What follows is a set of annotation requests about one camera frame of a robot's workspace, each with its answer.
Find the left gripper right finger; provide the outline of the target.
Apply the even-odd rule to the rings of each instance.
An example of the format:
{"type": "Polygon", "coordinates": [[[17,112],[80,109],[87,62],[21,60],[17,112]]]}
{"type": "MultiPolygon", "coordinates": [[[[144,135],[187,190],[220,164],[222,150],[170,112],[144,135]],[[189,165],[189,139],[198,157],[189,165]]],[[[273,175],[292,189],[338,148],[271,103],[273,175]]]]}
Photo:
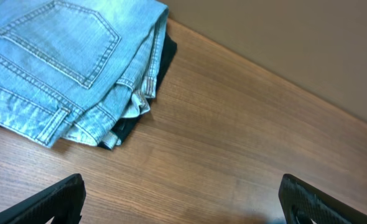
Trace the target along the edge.
{"type": "Polygon", "coordinates": [[[367,224],[367,215],[292,174],[282,176],[279,201],[290,224],[367,224]]]}

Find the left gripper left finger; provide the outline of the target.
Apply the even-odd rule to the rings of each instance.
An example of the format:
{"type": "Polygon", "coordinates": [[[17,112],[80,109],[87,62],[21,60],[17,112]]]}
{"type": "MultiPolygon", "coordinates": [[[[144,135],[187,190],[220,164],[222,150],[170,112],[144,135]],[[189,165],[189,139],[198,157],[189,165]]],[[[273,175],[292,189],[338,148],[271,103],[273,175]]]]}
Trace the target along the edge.
{"type": "Polygon", "coordinates": [[[72,174],[0,212],[0,224],[78,224],[85,198],[82,176],[72,174]]]}

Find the folded black garment under jeans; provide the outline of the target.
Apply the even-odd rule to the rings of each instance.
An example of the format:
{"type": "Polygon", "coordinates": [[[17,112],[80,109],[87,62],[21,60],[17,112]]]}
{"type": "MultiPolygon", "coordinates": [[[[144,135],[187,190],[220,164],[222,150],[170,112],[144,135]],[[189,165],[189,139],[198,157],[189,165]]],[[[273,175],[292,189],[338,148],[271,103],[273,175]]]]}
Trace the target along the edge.
{"type": "MultiPolygon", "coordinates": [[[[160,69],[157,74],[156,91],[161,86],[161,83],[173,61],[177,52],[177,43],[174,42],[168,34],[165,34],[164,46],[161,54],[160,69]]],[[[98,147],[113,150],[116,146],[121,146],[122,143],[130,135],[136,124],[142,118],[143,114],[135,118],[121,118],[113,126],[107,136],[98,144],[98,147]]]]}

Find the folded light blue jeans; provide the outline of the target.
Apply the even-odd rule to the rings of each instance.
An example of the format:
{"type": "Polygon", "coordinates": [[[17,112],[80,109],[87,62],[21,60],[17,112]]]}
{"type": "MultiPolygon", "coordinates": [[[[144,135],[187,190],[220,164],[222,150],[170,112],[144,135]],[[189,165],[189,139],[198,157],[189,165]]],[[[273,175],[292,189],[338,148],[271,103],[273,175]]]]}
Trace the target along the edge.
{"type": "Polygon", "coordinates": [[[169,8],[143,0],[0,0],[0,126],[45,147],[119,143],[150,110],[169,8]]]}

